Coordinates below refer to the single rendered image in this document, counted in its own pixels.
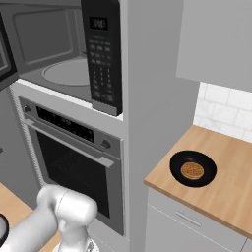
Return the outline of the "grey drawer front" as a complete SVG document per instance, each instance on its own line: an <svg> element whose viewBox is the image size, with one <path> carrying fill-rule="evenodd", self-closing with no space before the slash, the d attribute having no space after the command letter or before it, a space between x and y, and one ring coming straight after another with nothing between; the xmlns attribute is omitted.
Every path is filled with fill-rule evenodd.
<svg viewBox="0 0 252 252"><path fill-rule="evenodd" d="M210 239L219 246L231 251L240 252L247 238L234 230L214 221L210 218L196 212L193 209L161 194L160 192L150 188L149 189L149 204L168 216L174 218L176 221L191 227L194 231L199 232L202 236ZM185 214L202 224L201 227L179 217L175 211Z"/></svg>

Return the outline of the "round brown waffle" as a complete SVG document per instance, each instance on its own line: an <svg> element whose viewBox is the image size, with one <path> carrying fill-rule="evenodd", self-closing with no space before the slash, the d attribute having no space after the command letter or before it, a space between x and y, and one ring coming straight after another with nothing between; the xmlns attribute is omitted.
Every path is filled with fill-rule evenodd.
<svg viewBox="0 0 252 252"><path fill-rule="evenodd" d="M204 175L203 166L193 161L185 162L181 166L180 171L184 177L190 180L198 180Z"/></svg>

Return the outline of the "grey microwave turntable plate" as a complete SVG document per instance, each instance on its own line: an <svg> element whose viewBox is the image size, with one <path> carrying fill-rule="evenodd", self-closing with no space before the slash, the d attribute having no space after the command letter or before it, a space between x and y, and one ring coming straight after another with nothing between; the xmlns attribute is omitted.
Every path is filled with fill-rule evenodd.
<svg viewBox="0 0 252 252"><path fill-rule="evenodd" d="M89 84L88 63L85 58L68 60L45 68L42 77L63 86L87 86Z"/></svg>

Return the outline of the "grey microwave oven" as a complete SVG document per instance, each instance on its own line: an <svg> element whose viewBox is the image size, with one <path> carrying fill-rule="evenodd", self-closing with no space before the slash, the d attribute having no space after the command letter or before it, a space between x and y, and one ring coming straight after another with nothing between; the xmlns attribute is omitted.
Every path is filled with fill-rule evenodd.
<svg viewBox="0 0 252 252"><path fill-rule="evenodd" d="M0 0L19 78L122 113L119 0ZM48 66L85 58L87 86L63 86L42 77Z"/></svg>

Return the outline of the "grey base cupboard door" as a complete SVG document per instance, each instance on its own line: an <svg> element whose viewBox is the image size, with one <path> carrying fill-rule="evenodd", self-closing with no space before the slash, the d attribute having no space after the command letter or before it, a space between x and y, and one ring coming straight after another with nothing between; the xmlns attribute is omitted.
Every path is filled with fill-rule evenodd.
<svg viewBox="0 0 252 252"><path fill-rule="evenodd" d="M244 242L221 244L148 206L145 252L241 252Z"/></svg>

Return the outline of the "grey tall appliance cabinet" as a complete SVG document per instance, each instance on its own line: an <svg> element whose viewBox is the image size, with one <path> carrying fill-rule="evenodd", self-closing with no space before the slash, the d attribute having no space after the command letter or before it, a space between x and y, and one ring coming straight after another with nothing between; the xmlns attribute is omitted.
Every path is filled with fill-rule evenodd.
<svg viewBox="0 0 252 252"><path fill-rule="evenodd" d="M23 96L123 140L123 236L95 220L89 227L101 252L145 252L145 177L192 125L199 84L176 76L183 0L120 0L123 116L25 80Z"/></svg>

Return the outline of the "black microwave door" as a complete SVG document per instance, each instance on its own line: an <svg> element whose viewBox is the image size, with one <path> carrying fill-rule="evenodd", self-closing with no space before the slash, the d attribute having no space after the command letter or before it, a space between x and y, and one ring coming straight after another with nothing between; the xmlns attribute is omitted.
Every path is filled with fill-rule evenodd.
<svg viewBox="0 0 252 252"><path fill-rule="evenodd" d="M0 92L19 79L11 45L0 14Z"/></svg>

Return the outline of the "grey wall cupboard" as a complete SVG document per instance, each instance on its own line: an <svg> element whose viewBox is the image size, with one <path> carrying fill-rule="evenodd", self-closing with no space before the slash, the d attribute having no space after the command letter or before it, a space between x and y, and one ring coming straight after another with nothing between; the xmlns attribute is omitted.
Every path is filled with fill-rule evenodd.
<svg viewBox="0 0 252 252"><path fill-rule="evenodd" d="M177 75L252 93L252 0L184 0Z"/></svg>

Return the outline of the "black bowl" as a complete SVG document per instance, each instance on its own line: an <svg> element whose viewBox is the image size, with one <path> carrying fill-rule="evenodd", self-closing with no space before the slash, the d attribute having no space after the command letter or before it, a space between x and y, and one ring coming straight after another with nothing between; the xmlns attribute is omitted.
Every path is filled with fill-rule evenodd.
<svg viewBox="0 0 252 252"><path fill-rule="evenodd" d="M203 167L204 173L200 178L190 179L182 174L182 165L187 162L195 162ZM169 168L172 176L181 184L188 187L204 187L210 184L217 175L217 166L214 161L196 151L180 151L174 154L169 162Z"/></svg>

